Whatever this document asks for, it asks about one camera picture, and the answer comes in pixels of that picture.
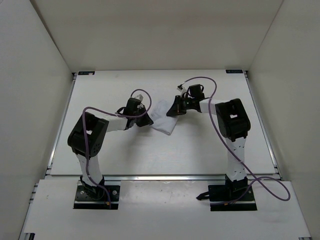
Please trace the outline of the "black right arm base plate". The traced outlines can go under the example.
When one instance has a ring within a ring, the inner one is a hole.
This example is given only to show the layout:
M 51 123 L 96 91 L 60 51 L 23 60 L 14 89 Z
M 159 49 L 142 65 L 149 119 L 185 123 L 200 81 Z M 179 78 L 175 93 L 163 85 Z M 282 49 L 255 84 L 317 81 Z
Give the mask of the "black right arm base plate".
M 258 210 L 252 187 L 232 192 L 226 185 L 209 185 L 208 191 L 199 194 L 196 199 L 209 200 L 211 212 Z

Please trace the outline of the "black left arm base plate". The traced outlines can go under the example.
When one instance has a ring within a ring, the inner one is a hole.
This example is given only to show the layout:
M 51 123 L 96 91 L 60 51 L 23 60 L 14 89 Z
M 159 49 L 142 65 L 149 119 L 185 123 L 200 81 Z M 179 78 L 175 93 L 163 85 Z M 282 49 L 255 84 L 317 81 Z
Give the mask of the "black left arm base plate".
M 77 210 L 117 210 L 119 207 L 120 199 L 120 185 L 107 185 L 106 189 L 110 195 L 110 201 L 108 202 L 108 197 L 104 190 L 101 190 L 98 195 L 89 193 L 86 191 L 82 184 L 78 184 L 73 208 Z

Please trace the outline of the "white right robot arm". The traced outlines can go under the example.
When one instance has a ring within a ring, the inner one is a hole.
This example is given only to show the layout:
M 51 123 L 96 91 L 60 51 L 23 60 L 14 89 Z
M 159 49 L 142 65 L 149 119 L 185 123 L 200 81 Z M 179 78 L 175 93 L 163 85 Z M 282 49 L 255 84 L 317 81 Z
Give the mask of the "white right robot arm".
M 218 133 L 226 143 L 227 150 L 227 179 L 231 182 L 242 181 L 247 177 L 243 166 L 245 158 L 245 142 L 251 123 L 245 108 L 239 98 L 221 101 L 205 97 L 201 84 L 191 85 L 187 89 L 182 85 L 177 87 L 180 92 L 176 95 L 172 106 L 166 113 L 168 117 L 185 115 L 188 110 L 215 115 L 218 123 Z

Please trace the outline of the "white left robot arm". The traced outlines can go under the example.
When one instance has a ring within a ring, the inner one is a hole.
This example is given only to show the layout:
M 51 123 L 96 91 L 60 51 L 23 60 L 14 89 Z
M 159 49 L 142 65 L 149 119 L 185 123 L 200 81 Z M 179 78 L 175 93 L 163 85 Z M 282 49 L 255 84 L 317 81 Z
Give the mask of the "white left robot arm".
M 142 100 L 142 95 L 130 97 L 126 106 L 104 118 L 99 118 L 84 110 L 68 136 L 67 145 L 71 147 L 80 163 L 82 171 L 80 181 L 87 187 L 86 191 L 93 199 L 101 198 L 105 192 L 98 153 L 102 148 L 106 133 L 125 131 L 134 125 L 141 128 L 153 124 Z

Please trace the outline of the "white skirt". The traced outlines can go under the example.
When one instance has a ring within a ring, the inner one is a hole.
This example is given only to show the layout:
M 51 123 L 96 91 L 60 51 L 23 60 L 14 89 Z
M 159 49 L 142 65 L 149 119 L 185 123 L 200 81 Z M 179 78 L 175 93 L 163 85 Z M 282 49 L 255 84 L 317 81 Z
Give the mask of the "white skirt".
M 170 108 L 170 103 L 162 99 L 155 105 L 150 113 L 150 118 L 153 121 L 151 128 L 168 136 L 172 134 L 178 121 L 178 117 L 167 116 Z

